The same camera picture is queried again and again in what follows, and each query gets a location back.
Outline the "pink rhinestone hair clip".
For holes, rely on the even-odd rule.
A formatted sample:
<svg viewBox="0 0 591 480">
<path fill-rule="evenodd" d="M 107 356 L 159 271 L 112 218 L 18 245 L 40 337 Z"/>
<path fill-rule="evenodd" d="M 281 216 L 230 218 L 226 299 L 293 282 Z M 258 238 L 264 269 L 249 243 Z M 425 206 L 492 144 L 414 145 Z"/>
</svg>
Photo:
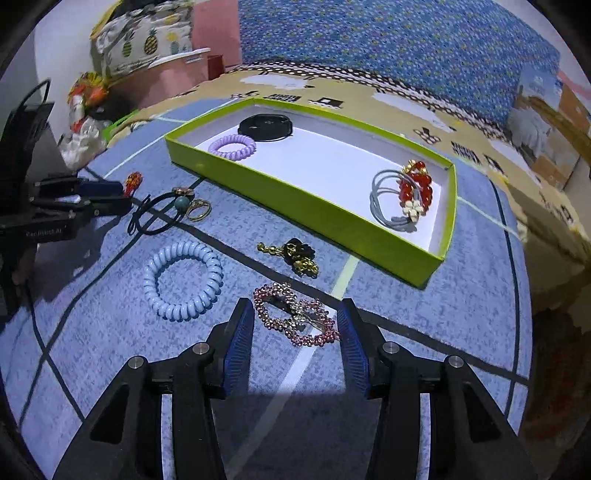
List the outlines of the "pink rhinestone hair clip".
<svg viewBox="0 0 591 480">
<path fill-rule="evenodd" d="M 288 284 L 256 288 L 253 305 L 263 326 L 283 334 L 294 347 L 322 347 L 339 341 L 335 321 L 322 304 L 298 299 Z"/>
</svg>

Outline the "blue grey checked blanket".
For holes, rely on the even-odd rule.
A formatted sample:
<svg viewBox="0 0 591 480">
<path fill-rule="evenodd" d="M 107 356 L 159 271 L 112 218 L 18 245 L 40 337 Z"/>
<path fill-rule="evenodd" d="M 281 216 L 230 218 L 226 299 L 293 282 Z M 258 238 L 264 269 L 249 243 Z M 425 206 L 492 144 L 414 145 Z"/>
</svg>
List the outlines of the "blue grey checked blanket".
<svg viewBox="0 0 591 480">
<path fill-rule="evenodd" d="M 190 186 L 211 216 L 161 235 L 130 236 L 127 220 L 102 218 L 76 238 L 38 248 L 31 297 L 1 335 L 1 373 L 13 416 L 42 473 L 52 476 L 70 441 L 131 356 L 181 353 L 228 320 L 239 298 L 270 281 L 325 305 L 353 299 L 385 337 L 414 354 L 464 356 L 514 428 L 528 396 L 532 315 L 524 251 L 507 197 L 480 171 L 458 162 L 459 203 L 452 244 L 427 286 L 417 289 L 334 244 L 200 180 L 169 159 L 165 134 L 212 108 L 198 101 L 151 122 L 87 169 L 121 180 L 142 174 L 141 195 Z M 317 279 L 294 278 L 257 244 L 297 237 L 317 253 Z M 175 241 L 211 244 L 221 257 L 219 300 L 197 320 L 155 315 L 142 292 L 149 257 Z M 221 452 L 233 479 L 361 479 L 379 414 L 346 387 L 337 345 L 297 349 L 256 326 L 249 389 L 214 406 Z"/>
</svg>

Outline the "green shallow cardboard box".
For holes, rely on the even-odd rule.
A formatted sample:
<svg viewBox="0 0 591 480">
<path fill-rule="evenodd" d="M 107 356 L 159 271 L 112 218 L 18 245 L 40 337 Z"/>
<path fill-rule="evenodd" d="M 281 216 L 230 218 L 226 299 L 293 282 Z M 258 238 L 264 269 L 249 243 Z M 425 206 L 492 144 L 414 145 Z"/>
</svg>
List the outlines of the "green shallow cardboard box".
<svg viewBox="0 0 591 480">
<path fill-rule="evenodd" d="M 243 119 L 283 114 L 293 135 L 259 142 L 242 160 L 209 147 Z M 445 260 L 457 204 L 455 166 L 404 136 L 340 114 L 273 100 L 243 99 L 194 118 L 165 137 L 171 161 L 270 208 L 356 256 L 421 287 Z M 416 226 L 397 232 L 377 219 L 401 216 L 398 181 L 411 160 L 432 178 L 432 203 Z"/>
</svg>

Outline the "colourful plastic bags pile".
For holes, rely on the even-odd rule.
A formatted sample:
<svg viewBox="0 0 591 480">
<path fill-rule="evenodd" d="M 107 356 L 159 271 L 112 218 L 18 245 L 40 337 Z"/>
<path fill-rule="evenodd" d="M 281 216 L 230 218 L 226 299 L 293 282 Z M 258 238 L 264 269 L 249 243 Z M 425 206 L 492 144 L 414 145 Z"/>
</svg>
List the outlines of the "colourful plastic bags pile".
<svg viewBox="0 0 591 480">
<path fill-rule="evenodd" d="M 67 104 L 69 130 L 60 138 L 58 149 L 66 168 L 74 172 L 106 150 L 114 129 L 134 109 L 96 72 L 85 72 L 75 81 Z"/>
</svg>

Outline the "pink storage cabinet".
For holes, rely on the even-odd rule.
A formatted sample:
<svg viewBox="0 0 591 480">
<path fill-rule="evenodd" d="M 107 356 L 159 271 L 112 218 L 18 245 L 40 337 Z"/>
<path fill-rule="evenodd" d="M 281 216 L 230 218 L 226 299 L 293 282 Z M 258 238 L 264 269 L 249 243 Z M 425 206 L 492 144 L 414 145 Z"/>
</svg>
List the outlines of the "pink storage cabinet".
<svg viewBox="0 0 591 480">
<path fill-rule="evenodd" d="M 207 48 L 202 48 L 155 60 L 147 67 L 115 80 L 109 91 L 126 100 L 134 109 L 143 109 L 189 92 L 223 72 L 223 56 L 210 54 Z"/>
</svg>

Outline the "black wristband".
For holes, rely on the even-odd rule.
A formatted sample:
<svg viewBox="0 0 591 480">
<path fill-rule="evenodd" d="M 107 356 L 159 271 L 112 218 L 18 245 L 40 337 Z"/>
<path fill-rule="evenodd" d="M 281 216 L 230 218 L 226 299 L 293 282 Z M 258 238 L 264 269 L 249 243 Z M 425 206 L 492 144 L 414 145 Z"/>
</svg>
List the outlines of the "black wristband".
<svg viewBox="0 0 591 480">
<path fill-rule="evenodd" d="M 283 114 L 256 114 L 242 120 L 238 134 L 256 142 L 280 141 L 293 135 L 293 122 Z"/>
</svg>

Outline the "blue floral headboard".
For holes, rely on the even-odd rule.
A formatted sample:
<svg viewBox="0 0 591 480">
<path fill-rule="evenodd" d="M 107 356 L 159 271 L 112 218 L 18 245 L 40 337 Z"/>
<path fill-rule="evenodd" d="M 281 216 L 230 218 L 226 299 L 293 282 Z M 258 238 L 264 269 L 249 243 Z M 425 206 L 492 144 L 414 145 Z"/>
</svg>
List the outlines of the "blue floral headboard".
<svg viewBox="0 0 591 480">
<path fill-rule="evenodd" d="M 242 1 L 247 66 L 397 93 L 499 138 L 526 66 L 559 52 L 493 1 Z"/>
</svg>

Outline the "black gold flower brooch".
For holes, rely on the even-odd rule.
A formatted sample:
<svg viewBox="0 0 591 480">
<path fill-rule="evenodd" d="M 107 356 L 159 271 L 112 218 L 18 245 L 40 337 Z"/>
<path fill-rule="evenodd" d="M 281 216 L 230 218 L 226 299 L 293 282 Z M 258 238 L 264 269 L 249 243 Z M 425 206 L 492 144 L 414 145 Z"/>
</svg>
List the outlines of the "black gold flower brooch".
<svg viewBox="0 0 591 480">
<path fill-rule="evenodd" d="M 259 252 L 283 258 L 284 263 L 290 266 L 291 271 L 297 276 L 317 278 L 320 269 L 315 263 L 315 250 L 300 239 L 291 238 L 280 246 L 266 245 L 259 242 L 256 245 Z"/>
</svg>

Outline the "cardboard quilt box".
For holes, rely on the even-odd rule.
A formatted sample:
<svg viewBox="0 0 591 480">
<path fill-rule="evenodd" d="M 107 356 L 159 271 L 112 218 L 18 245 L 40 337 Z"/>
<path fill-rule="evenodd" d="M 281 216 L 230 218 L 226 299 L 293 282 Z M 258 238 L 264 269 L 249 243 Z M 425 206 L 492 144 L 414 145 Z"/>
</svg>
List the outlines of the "cardboard quilt box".
<svg viewBox="0 0 591 480">
<path fill-rule="evenodd" d="M 559 190 L 590 160 L 590 112 L 563 79 L 531 65 L 521 71 L 507 129 L 534 173 Z"/>
</svg>

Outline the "pineapple print storage bag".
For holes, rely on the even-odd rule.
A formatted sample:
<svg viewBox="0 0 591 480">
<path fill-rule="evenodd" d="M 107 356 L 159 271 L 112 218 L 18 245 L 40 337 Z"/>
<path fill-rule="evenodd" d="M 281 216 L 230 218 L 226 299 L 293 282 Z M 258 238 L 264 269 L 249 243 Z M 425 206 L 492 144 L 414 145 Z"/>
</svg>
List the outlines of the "pineapple print storage bag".
<svg viewBox="0 0 591 480">
<path fill-rule="evenodd" d="M 103 16 L 90 40 L 100 73 L 114 80 L 152 62 L 192 50 L 192 1 L 121 1 Z"/>
</svg>

